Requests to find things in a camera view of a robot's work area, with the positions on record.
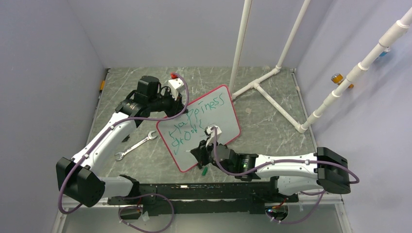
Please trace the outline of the green marker cap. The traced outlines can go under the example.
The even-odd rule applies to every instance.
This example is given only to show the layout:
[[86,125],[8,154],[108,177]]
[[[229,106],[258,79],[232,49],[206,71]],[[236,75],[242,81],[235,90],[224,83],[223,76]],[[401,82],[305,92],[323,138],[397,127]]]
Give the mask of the green marker cap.
[[202,171],[202,176],[205,176],[208,172],[208,167],[204,167],[203,171]]

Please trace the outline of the pink framed whiteboard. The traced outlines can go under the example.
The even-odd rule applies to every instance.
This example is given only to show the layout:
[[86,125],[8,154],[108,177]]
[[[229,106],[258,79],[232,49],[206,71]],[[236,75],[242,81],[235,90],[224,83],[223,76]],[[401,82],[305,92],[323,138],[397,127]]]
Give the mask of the pink framed whiteboard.
[[205,130],[213,125],[219,126],[223,132],[218,141],[221,144],[240,135],[239,120],[226,85],[191,101],[187,114],[157,122],[157,131],[180,172],[187,172],[197,165],[194,156],[185,151],[197,148],[200,141],[206,140]]

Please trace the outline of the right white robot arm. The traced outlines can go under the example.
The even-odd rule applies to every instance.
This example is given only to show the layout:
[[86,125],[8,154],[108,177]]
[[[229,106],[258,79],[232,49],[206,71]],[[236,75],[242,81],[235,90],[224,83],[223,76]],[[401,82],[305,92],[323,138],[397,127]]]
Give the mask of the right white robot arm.
[[269,156],[255,153],[236,153],[223,144],[207,144],[205,140],[190,150],[200,167],[212,164],[223,173],[241,181],[276,178],[268,187],[268,196],[280,201],[285,196],[313,189],[332,194],[351,192],[348,161],[326,147],[297,156]]

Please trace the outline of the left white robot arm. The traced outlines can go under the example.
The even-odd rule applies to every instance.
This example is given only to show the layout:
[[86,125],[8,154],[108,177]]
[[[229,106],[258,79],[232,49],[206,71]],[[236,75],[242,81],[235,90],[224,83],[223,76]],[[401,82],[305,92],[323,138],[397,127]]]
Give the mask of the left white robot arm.
[[59,188],[58,209],[63,208],[63,196],[92,207],[102,198],[119,197],[126,203],[135,203],[140,196],[139,181],[127,175],[97,176],[114,149],[143,121],[152,121],[152,112],[164,112],[165,121],[187,113],[188,102],[182,102],[181,91],[189,100],[187,82],[181,75],[171,73],[167,85],[162,86],[153,76],[142,76],[132,90],[116,107],[104,128],[70,159],[62,157],[56,164]]

